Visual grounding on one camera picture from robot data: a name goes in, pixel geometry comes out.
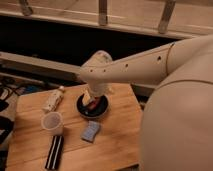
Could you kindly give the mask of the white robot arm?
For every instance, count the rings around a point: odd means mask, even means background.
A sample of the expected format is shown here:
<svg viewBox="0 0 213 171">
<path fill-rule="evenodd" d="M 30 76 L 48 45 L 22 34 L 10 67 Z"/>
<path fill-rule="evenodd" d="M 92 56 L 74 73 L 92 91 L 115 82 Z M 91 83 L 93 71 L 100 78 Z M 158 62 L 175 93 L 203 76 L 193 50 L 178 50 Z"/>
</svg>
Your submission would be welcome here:
<svg viewBox="0 0 213 171">
<path fill-rule="evenodd" d="M 213 35 L 108 63 L 104 55 L 95 53 L 80 69 L 93 95 L 104 83 L 155 87 L 141 122 L 143 171 L 213 171 Z"/>
</svg>

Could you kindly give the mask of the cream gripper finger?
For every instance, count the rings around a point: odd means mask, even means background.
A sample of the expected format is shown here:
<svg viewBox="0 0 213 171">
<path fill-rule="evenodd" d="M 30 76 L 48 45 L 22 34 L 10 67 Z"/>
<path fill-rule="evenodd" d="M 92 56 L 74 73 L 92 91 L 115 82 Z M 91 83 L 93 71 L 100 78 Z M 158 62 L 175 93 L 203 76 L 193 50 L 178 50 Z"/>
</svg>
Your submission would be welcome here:
<svg viewBox="0 0 213 171">
<path fill-rule="evenodd" d="M 83 94 L 82 103 L 84 106 L 87 106 L 91 102 L 91 96 L 88 92 L 85 92 Z"/>
</svg>

